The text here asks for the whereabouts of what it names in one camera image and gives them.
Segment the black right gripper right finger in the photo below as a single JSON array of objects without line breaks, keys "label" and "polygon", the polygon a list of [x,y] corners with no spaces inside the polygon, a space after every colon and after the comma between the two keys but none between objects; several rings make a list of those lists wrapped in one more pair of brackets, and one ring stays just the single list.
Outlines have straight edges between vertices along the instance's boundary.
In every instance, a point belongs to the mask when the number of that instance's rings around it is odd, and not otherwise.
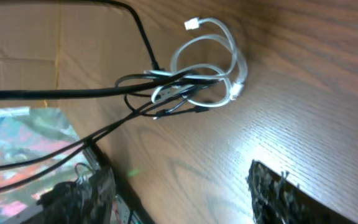
[{"label": "black right gripper right finger", "polygon": [[291,184],[288,175],[252,161],[247,183],[256,224],[354,224]]}]

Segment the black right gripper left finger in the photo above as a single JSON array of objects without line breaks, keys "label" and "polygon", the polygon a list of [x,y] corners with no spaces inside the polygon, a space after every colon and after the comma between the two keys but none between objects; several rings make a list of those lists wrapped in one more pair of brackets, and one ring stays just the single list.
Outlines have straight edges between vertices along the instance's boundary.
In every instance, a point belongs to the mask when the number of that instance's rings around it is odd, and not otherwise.
[{"label": "black right gripper left finger", "polygon": [[25,224],[107,224],[112,215],[116,184],[110,167],[97,170],[81,184],[62,182],[43,194],[42,210]]}]

